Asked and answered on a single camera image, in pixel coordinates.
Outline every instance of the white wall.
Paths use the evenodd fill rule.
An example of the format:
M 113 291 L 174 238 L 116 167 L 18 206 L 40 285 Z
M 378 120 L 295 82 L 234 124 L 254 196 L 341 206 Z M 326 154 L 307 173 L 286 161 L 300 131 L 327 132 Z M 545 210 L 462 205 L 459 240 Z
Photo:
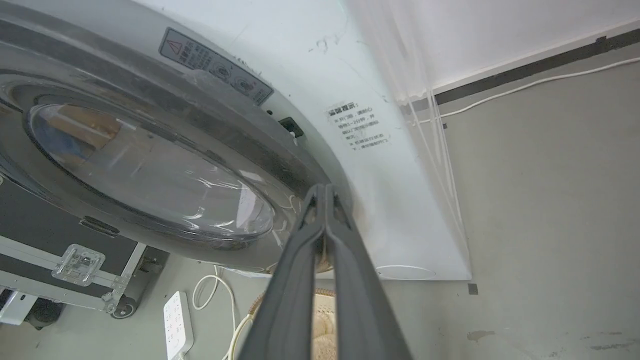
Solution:
M 436 92 L 640 28 L 640 0 L 413 0 Z

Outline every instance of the white washing machine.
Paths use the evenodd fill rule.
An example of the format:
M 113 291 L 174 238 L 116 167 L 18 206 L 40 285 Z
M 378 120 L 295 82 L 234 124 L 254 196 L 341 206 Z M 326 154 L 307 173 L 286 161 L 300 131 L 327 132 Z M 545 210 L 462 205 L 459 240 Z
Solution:
M 269 274 L 309 187 L 333 182 L 382 278 L 470 278 L 442 128 L 417 140 L 345 4 L 12 2 L 14 183 L 96 231 Z

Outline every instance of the white power strip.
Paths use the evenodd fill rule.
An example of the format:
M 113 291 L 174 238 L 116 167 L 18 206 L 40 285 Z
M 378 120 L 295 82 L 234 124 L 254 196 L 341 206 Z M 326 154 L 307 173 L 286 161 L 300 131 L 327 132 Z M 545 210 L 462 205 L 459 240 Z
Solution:
M 164 339 L 167 360 L 183 359 L 193 346 L 187 294 L 176 291 L 164 305 Z

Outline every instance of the gray floor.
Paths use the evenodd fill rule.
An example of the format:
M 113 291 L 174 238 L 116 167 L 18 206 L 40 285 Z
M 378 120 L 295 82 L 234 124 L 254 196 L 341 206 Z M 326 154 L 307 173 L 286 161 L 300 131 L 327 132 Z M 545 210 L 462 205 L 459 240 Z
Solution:
M 441 111 L 635 56 L 640 45 Z M 446 119 L 479 294 L 469 295 L 464 282 L 384 283 L 416 359 L 640 358 L 638 94 L 640 63 L 539 85 Z M 40 332 L 3 326 L 0 358 L 163 359 L 164 297 L 191 293 L 211 270 L 172 257 L 130 319 L 68 308 Z M 266 287 L 263 279 L 225 277 L 242 312 Z M 229 306 L 221 290 L 209 307 L 192 312 L 190 359 L 222 358 Z

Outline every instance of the warning triangle symbol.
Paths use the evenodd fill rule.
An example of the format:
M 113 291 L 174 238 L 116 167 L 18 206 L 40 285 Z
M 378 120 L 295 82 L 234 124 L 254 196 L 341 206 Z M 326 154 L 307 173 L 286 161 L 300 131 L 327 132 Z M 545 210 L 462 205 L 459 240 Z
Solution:
M 180 50 L 182 50 L 182 44 L 176 41 L 171 41 L 171 40 L 167 40 L 167 42 L 169 43 L 169 47 L 171 47 L 171 50 L 173 50 L 173 52 L 178 55 L 180 54 Z

